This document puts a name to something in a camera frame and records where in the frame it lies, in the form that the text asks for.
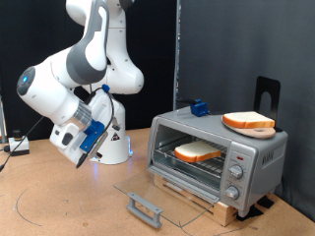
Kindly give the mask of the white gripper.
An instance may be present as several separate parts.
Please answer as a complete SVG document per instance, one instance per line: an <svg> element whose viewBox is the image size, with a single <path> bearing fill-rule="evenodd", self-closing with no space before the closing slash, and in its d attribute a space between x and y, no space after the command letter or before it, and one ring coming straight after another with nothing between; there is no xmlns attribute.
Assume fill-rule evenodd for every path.
<svg viewBox="0 0 315 236"><path fill-rule="evenodd" d="M90 107L92 109L93 119L103 124L104 131L101 136L96 140L89 158L97 157L102 158L104 156L105 141L108 137L108 126L111 124L112 120L112 105L110 97L106 92L97 92L90 102ZM116 131L120 130L119 125L112 124L112 128Z"/></svg>

